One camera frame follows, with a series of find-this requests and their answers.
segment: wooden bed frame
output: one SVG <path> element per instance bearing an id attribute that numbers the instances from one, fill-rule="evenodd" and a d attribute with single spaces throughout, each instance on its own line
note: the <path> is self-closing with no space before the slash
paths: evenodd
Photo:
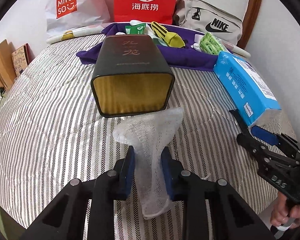
<path id="1" fill-rule="evenodd" d="M 244 49 L 247 46 L 253 27 L 256 23 L 262 0 L 249 0 L 247 12 L 242 22 L 242 36 L 237 46 Z"/>

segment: blue tissue package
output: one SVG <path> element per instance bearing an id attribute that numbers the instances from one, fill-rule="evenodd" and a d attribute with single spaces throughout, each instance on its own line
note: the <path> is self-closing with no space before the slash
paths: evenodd
<path id="1" fill-rule="evenodd" d="M 271 90 L 244 59 L 222 51 L 213 71 L 248 127 L 265 125 L 281 111 Z"/>

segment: miniso bag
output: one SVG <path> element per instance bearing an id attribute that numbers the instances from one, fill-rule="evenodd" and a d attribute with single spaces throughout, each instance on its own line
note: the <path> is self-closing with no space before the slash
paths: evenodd
<path id="1" fill-rule="evenodd" d="M 110 20 L 104 0 L 47 0 L 45 13 L 49 38 Z"/>

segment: plastic bag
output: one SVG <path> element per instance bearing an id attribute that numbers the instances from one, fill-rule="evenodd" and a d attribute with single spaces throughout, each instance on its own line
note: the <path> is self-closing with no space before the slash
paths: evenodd
<path id="1" fill-rule="evenodd" d="M 172 140 L 183 119 L 183 109 L 137 115 L 114 128 L 114 140 L 132 145 L 135 152 L 134 178 L 145 219 L 166 212 L 171 200 L 167 194 L 161 152 Z"/>
<path id="2" fill-rule="evenodd" d="M 176 0 L 114 0 L 114 21 L 172 24 Z"/>
<path id="3" fill-rule="evenodd" d="M 104 0 L 47 0 L 45 12 L 49 38 L 110 20 Z"/>

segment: bed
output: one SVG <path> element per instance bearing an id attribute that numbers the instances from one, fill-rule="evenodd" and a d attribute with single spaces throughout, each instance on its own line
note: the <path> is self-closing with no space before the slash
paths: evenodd
<path id="1" fill-rule="evenodd" d="M 75 55 L 104 37 L 79 37 L 45 48 L 0 109 L 0 206 L 25 228 L 71 179 L 94 179 L 125 156 L 127 146 L 114 142 L 112 131 L 129 117 L 107 119 L 98 113 L 90 88 L 94 65 L 82 65 Z M 185 111 L 169 144 L 172 157 L 202 178 L 226 179 L 260 213 L 277 192 L 257 175 L 257 163 L 236 142 L 240 129 L 229 113 L 233 101 L 213 72 L 172 71 L 176 81 L 168 107 Z M 265 128 L 295 138 L 284 112 Z M 181 239 L 181 203 L 144 220 L 135 185 L 127 201 L 115 202 L 114 214 L 116 239 Z M 88 221 L 89 206 L 84 239 Z"/>

